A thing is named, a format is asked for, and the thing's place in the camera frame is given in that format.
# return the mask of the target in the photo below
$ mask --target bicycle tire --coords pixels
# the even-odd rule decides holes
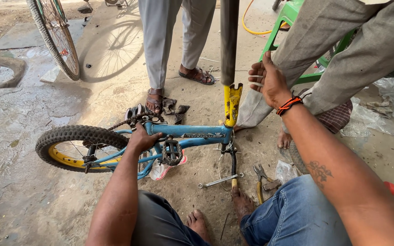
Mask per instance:
[[[271,9],[273,9],[273,11],[276,11],[277,8],[279,7],[279,4],[281,3],[282,0],[275,0],[275,2],[273,3],[273,6],[271,6]]]
[[[118,0],[104,0],[106,3],[108,4],[116,4],[118,2]]]
[[[290,143],[289,152],[290,152],[291,160],[293,161],[294,165],[296,165],[297,169],[299,169],[299,171],[304,175],[309,174],[309,171],[308,169],[306,169],[306,166],[302,158],[300,157],[299,151],[297,150],[294,141],[291,141]]]
[[[80,64],[78,62],[78,57],[77,57],[77,52],[75,50],[74,42],[72,40],[71,34],[69,33],[68,27],[60,27],[61,30],[63,31],[63,34],[65,35],[65,38],[67,39],[67,44],[68,47],[71,51],[71,54],[73,54],[74,57],[74,70],[72,71],[68,64],[65,62],[61,54],[59,53],[57,46],[55,42],[53,41],[51,34],[49,30],[47,29],[45,25],[45,17],[40,13],[38,3],[37,1],[40,0],[26,0],[27,5],[30,9],[31,16],[33,17],[34,22],[36,23],[36,26],[39,30],[39,33],[41,34],[43,41],[45,42],[45,45],[47,46],[49,52],[51,53],[51,56],[53,57],[54,61],[56,64],[59,66],[60,70],[71,80],[77,81],[80,79]]]
[[[55,167],[74,172],[84,172],[85,167],[70,166],[65,164],[63,160],[57,160],[55,156],[50,155],[50,151],[54,151],[51,148],[58,143],[66,141],[91,141],[107,144],[117,149],[123,149],[129,142],[127,137],[101,127],[83,125],[62,126],[49,130],[40,136],[36,143],[36,153],[43,161]],[[108,168],[89,169],[89,172],[109,171]]]

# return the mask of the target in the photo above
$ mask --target wrist string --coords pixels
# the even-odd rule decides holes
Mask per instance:
[[[279,109],[276,111],[276,113],[279,116],[282,116],[285,112],[287,112],[287,110],[291,109],[291,107],[294,104],[298,104],[298,103],[302,103],[303,104],[303,99],[310,95],[311,92],[309,92],[308,94],[304,95],[303,98],[300,98],[299,96],[294,96],[294,91],[291,92],[291,98],[287,100],[287,102],[285,104],[283,104],[282,106],[279,107]]]

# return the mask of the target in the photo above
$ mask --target hand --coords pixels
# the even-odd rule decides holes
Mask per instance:
[[[252,65],[249,75],[262,75],[264,78],[249,77],[249,81],[262,83],[264,86],[259,87],[251,85],[250,87],[261,92],[265,102],[272,108],[278,109],[288,99],[291,98],[291,92],[288,90],[285,76],[282,74],[271,61],[271,53],[267,51],[262,57],[262,62]]]
[[[162,133],[156,133],[153,135],[148,135],[145,128],[141,123],[136,124],[136,130],[132,132],[129,143],[127,144],[127,149],[135,150],[137,153],[141,153],[148,148],[152,147],[156,140],[162,136]]]

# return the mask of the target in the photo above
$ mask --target tattoo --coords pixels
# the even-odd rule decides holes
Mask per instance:
[[[310,174],[315,179],[317,186],[323,190],[325,185],[322,182],[326,182],[328,176],[333,177],[331,171],[326,169],[325,165],[320,165],[318,161],[311,161],[307,165],[311,169]]]

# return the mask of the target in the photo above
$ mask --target pliers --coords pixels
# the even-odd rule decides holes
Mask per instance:
[[[258,193],[258,201],[259,204],[263,204],[262,200],[262,193],[261,193],[261,177],[264,177],[268,182],[272,182],[270,178],[265,175],[264,169],[262,168],[261,164],[258,164],[259,168],[256,168],[255,165],[253,165],[253,170],[255,170],[256,174],[258,175],[258,184],[256,187],[257,193]]]

